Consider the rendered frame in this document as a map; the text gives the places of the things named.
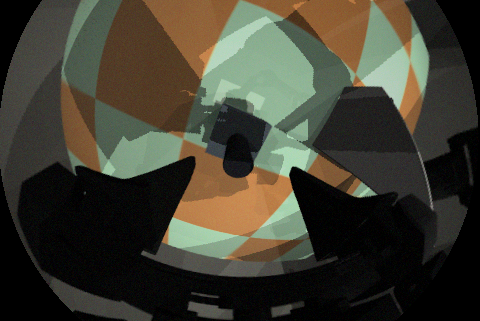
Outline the black cylinder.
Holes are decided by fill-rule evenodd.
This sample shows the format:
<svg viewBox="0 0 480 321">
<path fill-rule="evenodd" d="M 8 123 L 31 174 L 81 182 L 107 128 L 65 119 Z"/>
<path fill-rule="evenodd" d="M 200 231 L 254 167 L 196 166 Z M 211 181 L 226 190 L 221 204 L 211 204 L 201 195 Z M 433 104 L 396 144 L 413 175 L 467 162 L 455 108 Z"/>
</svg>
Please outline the black cylinder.
<svg viewBox="0 0 480 321">
<path fill-rule="evenodd" d="M 223 169 L 229 177 L 243 178 L 249 176 L 255 168 L 251 149 L 243 134 L 233 134 L 228 138 L 225 148 Z"/>
</svg>

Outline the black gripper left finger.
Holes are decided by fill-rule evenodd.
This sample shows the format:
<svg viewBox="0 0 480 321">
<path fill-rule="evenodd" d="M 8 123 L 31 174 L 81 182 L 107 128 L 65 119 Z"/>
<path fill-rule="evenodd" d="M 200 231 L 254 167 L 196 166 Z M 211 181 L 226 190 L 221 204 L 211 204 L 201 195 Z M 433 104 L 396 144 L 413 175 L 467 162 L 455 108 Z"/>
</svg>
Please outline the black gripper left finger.
<svg viewBox="0 0 480 321">
<path fill-rule="evenodd" d="M 195 168 L 196 157 L 189 156 L 127 180 L 83 165 L 75 166 L 75 173 L 85 194 L 115 209 L 145 252 L 155 256 Z"/>
</svg>

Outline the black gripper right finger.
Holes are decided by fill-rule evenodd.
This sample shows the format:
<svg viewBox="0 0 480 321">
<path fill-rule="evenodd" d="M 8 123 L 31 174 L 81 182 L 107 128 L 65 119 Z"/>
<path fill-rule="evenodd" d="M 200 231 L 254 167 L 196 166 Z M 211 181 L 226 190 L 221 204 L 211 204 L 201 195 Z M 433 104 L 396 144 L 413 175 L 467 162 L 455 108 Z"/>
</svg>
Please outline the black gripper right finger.
<svg viewBox="0 0 480 321">
<path fill-rule="evenodd" d="M 397 192 L 349 196 L 297 166 L 292 166 L 289 180 L 317 262 L 336 257 L 335 250 L 357 233 L 372 213 L 393 205 L 399 196 Z"/>
</svg>

